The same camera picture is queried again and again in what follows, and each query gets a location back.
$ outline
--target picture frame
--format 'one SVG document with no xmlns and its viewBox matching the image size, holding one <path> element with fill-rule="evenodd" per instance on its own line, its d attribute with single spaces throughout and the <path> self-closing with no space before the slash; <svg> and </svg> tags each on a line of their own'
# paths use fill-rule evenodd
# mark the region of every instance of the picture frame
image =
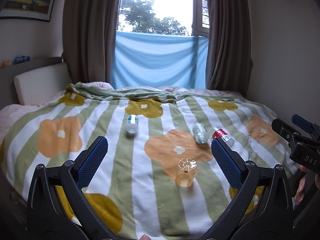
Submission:
<svg viewBox="0 0 320 240">
<path fill-rule="evenodd" d="M 50 22 L 54 0 L 7 0 L 0 19 L 27 19 Z"/>
</svg>

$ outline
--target blue textured grip pad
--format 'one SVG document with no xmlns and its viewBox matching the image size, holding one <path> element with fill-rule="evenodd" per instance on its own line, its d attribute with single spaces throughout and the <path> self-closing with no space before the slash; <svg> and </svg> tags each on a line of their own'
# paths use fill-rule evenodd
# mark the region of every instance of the blue textured grip pad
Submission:
<svg viewBox="0 0 320 240">
<path fill-rule="evenodd" d="M 78 170 L 78 182 L 79 189 L 88 187 L 97 169 L 100 166 L 103 158 L 108 152 L 108 140 L 102 138 L 97 145 L 89 153 L 86 160 L 83 162 Z"/>
<path fill-rule="evenodd" d="M 218 140 L 211 143 L 211 152 L 216 159 L 224 176 L 227 178 L 231 187 L 241 189 L 241 170 L 234 163 L 229 153 L 223 148 Z"/>
<path fill-rule="evenodd" d="M 298 116 L 297 114 L 294 114 L 291 117 L 291 122 L 294 123 L 296 126 L 300 127 L 305 132 L 312 133 L 311 124 L 308 121 L 304 120 L 302 117 Z"/>
</svg>

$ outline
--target window frame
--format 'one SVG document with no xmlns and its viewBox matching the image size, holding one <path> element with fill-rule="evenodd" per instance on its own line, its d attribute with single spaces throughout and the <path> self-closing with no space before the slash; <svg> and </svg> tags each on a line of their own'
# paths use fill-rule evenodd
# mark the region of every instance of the window frame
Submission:
<svg viewBox="0 0 320 240">
<path fill-rule="evenodd" d="M 209 28 L 202 26 L 202 0 L 193 0 L 192 36 L 209 36 Z"/>
</svg>

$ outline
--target bed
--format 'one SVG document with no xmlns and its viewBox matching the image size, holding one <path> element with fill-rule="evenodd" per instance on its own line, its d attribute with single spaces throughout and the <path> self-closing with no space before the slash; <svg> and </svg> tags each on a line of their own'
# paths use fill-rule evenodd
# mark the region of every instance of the bed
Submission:
<svg viewBox="0 0 320 240">
<path fill-rule="evenodd" d="M 54 167 L 74 160 L 99 135 L 108 139 L 108 153 L 83 193 L 122 238 L 147 234 L 152 239 L 196 239 L 235 196 L 211 154 L 211 141 L 195 142 L 195 121 L 211 135 L 214 126 L 223 128 L 235 139 L 232 150 L 244 160 L 262 167 L 280 163 L 289 178 L 299 168 L 289 158 L 286 141 L 271 129 L 277 115 L 239 93 L 176 87 L 114 90 L 103 82 L 68 85 L 65 64 L 43 71 L 15 73 L 23 106 L 10 104 L 0 111 L 1 195 L 22 225 L 36 165 Z M 130 114 L 139 119 L 135 136 L 125 131 Z M 199 172 L 192 186 L 182 188 L 174 178 L 178 161 L 186 157 L 198 162 Z M 79 224 L 62 188 L 57 192 L 66 215 Z M 257 188 L 247 213 L 260 194 Z"/>
</svg>

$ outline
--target headboard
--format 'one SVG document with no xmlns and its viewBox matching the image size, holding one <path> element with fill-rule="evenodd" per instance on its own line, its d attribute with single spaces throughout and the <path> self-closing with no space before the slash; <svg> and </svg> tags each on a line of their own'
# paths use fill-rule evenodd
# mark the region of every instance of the headboard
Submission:
<svg viewBox="0 0 320 240">
<path fill-rule="evenodd" d="M 50 66 L 62 62 L 61 57 L 33 59 L 17 65 L 0 69 L 0 110 L 8 105 L 19 104 L 13 78 L 30 70 Z"/>
</svg>

